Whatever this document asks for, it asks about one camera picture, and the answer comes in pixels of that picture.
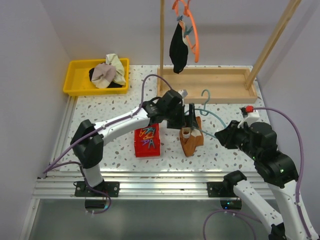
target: red cap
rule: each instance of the red cap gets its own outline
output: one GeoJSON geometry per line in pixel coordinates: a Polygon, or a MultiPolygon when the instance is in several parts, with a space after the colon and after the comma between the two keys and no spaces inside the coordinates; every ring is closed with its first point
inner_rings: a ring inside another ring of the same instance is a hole
{"type": "Polygon", "coordinates": [[[253,113],[254,112],[254,106],[246,106],[245,111],[247,113],[253,113]]]}

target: white wall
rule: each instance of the white wall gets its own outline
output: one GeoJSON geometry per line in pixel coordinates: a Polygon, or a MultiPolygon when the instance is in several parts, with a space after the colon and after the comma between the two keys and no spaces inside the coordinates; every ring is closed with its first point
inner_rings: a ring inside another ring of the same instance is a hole
{"type": "MultiPolygon", "coordinates": [[[[133,64],[159,64],[160,0],[41,1],[72,59],[103,58],[115,52],[133,64]]],[[[177,26],[173,2],[165,1],[165,64],[171,63],[169,46],[177,26]]],[[[192,0],[199,64],[252,65],[287,2],[192,0]]],[[[188,63],[194,63],[193,54],[189,54],[188,63]]]]}
{"type": "MultiPolygon", "coordinates": [[[[287,113],[297,124],[304,143],[304,177],[301,193],[313,226],[320,233],[320,4],[304,1],[284,37],[258,76],[264,102],[287,113]]],[[[280,150],[300,165],[299,145],[291,125],[269,114],[278,133],[280,150]]]]}
{"type": "Polygon", "coordinates": [[[69,57],[39,0],[0,6],[0,235],[17,240],[49,162],[69,57]]]}

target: wooden dowel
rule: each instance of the wooden dowel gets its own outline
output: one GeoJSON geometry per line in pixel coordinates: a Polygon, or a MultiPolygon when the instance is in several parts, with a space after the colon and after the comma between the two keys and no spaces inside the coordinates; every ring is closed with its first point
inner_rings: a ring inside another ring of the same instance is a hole
{"type": "Polygon", "coordinates": [[[261,67],[264,65],[265,61],[267,60],[269,54],[271,53],[272,49],[276,45],[278,39],[280,38],[282,32],[285,30],[289,20],[295,13],[296,9],[298,8],[301,0],[290,0],[288,6],[284,10],[280,20],[278,21],[273,33],[269,37],[268,41],[266,42],[262,52],[260,53],[257,61],[255,62],[253,69],[245,80],[245,88],[248,90],[252,83],[254,82],[255,78],[257,77],[261,67]]]}
{"type": "Polygon", "coordinates": [[[164,44],[165,44],[165,0],[161,0],[160,7],[160,76],[164,75],[164,44]]]}

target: black cloth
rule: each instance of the black cloth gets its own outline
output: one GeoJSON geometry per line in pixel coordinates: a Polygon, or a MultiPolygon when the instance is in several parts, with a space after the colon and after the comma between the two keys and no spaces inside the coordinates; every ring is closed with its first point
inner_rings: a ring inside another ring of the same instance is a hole
{"type": "MultiPolygon", "coordinates": [[[[91,68],[89,70],[90,82],[91,82],[91,79],[92,79],[92,75],[94,74],[94,70],[95,70],[95,68],[91,68]]],[[[118,83],[115,83],[114,81],[110,82],[109,86],[107,87],[107,89],[118,89],[118,88],[122,88],[122,85],[120,85],[118,83]]]]}
{"type": "Polygon", "coordinates": [[[178,23],[174,31],[169,49],[169,56],[173,63],[174,73],[179,74],[185,68],[185,66],[187,65],[188,53],[188,46],[183,41],[182,27],[178,23]]]}

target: gray floor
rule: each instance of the gray floor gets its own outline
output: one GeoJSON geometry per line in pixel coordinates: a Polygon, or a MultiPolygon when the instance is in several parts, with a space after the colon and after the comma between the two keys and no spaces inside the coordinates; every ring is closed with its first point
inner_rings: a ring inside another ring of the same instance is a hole
{"type": "MultiPolygon", "coordinates": [[[[206,216],[221,209],[219,200],[117,200],[106,213],[85,214],[84,200],[42,200],[30,240],[201,240],[206,216]]],[[[248,206],[242,210],[250,213],[248,206]]],[[[257,239],[267,240],[260,223],[251,221],[257,239]]],[[[213,215],[208,240],[254,239],[250,228],[230,214],[213,215]]]]}

